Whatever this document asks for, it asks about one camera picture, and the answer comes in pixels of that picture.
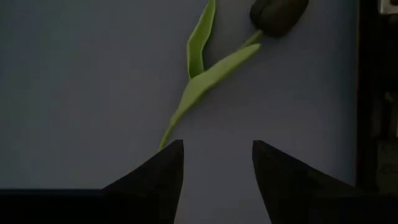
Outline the black metal table frame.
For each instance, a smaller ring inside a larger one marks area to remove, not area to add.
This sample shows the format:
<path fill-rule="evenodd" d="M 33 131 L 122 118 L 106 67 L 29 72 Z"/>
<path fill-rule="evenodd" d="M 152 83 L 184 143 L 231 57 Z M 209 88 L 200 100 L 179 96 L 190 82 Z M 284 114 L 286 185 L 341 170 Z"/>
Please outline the black metal table frame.
<path fill-rule="evenodd" d="M 377 110 L 378 22 L 378 0 L 358 0 L 356 186 L 371 192 L 377 191 L 377 141 L 372 115 Z"/>

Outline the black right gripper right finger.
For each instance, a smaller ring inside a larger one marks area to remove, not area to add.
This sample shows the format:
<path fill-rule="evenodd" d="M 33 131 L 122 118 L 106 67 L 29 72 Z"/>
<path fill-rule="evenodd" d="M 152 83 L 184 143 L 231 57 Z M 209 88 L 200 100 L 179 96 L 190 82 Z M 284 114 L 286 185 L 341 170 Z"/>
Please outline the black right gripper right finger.
<path fill-rule="evenodd" d="M 272 224 L 309 224 L 310 201 L 317 196 L 349 196 L 356 188 L 293 156 L 254 140 L 252 162 Z"/>

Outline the dark tulip with green leaves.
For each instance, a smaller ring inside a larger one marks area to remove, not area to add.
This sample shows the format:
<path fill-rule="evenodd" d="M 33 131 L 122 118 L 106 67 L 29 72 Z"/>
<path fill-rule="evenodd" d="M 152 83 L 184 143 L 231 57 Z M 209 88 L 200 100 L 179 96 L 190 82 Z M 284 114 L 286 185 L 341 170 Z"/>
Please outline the dark tulip with green leaves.
<path fill-rule="evenodd" d="M 255 33 L 235 52 L 206 69 L 203 51 L 210 38 L 216 14 L 216 0 L 208 0 L 186 43 L 188 82 L 160 140 L 159 150 L 166 147 L 174 127 L 190 108 L 261 48 L 257 42 L 260 37 L 266 35 L 281 38 L 287 35 L 303 16 L 309 2 L 310 0 L 255 0 L 249 10 Z"/>

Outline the blue table mat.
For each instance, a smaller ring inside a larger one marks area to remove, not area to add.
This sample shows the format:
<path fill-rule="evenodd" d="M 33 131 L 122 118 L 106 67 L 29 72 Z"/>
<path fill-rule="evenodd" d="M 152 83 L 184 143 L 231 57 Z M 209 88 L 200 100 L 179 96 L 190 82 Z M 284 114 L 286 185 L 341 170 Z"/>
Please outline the blue table mat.
<path fill-rule="evenodd" d="M 0 0 L 0 188 L 100 188 L 148 160 L 207 2 Z M 177 224 L 271 224 L 257 139 L 355 182 L 357 12 L 357 0 L 309 0 L 178 122 Z"/>

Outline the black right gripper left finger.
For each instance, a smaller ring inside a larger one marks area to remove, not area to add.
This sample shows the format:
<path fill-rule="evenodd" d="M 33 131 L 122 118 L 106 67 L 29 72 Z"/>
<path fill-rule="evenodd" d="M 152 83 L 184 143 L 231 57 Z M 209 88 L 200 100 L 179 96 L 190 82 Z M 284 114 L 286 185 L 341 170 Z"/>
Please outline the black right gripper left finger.
<path fill-rule="evenodd" d="M 183 184 L 184 145 L 174 140 L 104 191 L 119 200 L 123 224 L 174 224 Z"/>

